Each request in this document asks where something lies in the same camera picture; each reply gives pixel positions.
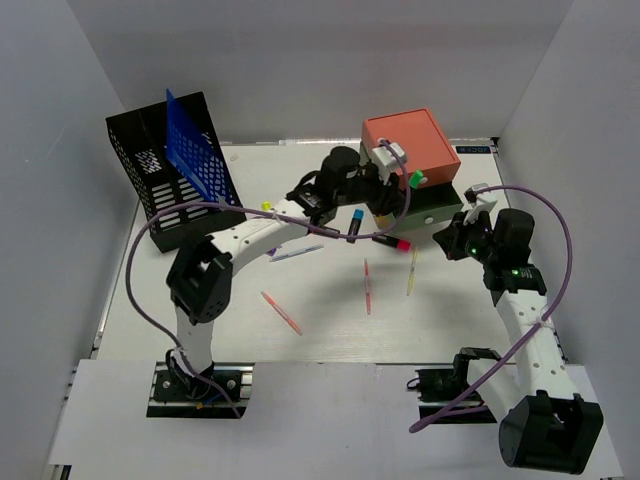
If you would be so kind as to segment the green drawer box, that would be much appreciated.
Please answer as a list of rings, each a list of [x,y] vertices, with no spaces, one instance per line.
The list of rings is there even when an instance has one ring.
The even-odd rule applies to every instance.
[[[393,232],[400,233],[450,222],[462,209],[463,202],[451,183],[414,189],[407,214],[397,222]]]

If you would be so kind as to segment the blue cap black highlighter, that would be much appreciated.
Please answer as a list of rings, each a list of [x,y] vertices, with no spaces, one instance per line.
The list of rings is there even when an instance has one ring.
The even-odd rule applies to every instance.
[[[359,234],[361,223],[364,217],[364,211],[361,209],[355,209],[348,228],[348,238],[346,241],[350,244],[354,244],[356,237]]]

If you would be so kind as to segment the green cap black highlighter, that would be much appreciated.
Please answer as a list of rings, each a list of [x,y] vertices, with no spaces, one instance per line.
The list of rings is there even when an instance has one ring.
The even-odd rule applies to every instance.
[[[412,189],[418,189],[428,182],[428,178],[425,176],[422,170],[416,170],[409,178],[409,186]]]

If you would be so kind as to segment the blue plastic folder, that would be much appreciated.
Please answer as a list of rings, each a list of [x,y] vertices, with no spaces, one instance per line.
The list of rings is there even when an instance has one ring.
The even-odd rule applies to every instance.
[[[235,205],[223,156],[166,90],[166,158],[205,200]]]

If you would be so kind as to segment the salmon top drawer box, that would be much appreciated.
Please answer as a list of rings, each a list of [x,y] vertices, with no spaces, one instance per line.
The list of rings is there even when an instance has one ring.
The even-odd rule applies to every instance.
[[[379,146],[380,138],[401,147],[409,176],[422,172],[426,181],[419,189],[451,183],[459,170],[461,162],[428,108],[364,120],[361,141],[367,153]]]

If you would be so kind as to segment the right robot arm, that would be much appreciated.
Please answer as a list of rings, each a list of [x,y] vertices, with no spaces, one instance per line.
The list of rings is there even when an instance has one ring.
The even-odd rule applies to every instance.
[[[502,209],[467,221],[463,212],[434,234],[450,260],[471,258],[483,267],[483,282],[502,319],[513,355],[463,348],[455,357],[453,390],[480,395],[499,424],[503,462],[513,468],[579,475],[584,472],[604,423],[600,406],[584,400],[571,380],[549,310],[540,271],[530,262],[533,217]],[[500,366],[512,360],[518,375]]]

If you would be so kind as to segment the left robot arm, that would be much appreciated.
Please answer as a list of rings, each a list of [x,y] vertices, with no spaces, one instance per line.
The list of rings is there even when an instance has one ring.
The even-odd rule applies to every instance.
[[[377,216],[401,217],[410,198],[400,188],[406,163],[402,147],[386,140],[368,158],[335,147],[272,209],[179,249],[167,277],[179,345],[167,363],[180,391],[199,399],[210,390],[213,322],[230,303],[234,275],[277,246],[321,232],[342,206],[365,204]]]

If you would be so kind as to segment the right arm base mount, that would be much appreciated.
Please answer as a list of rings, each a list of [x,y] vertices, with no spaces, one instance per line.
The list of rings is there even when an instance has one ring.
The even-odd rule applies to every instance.
[[[407,381],[406,389],[418,395],[421,419],[436,413],[440,408],[462,393],[469,384],[469,363],[477,360],[498,361],[500,355],[489,348],[463,347],[454,356],[453,363],[445,366],[429,366],[415,370]],[[495,424],[496,419],[485,405],[480,394],[474,392],[437,424]]]

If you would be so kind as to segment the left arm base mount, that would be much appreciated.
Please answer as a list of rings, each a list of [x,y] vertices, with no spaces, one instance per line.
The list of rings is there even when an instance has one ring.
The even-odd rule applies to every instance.
[[[254,365],[250,363],[213,363],[201,375],[217,383],[219,389],[188,373],[157,362],[147,403],[147,418],[240,419],[249,403]]]

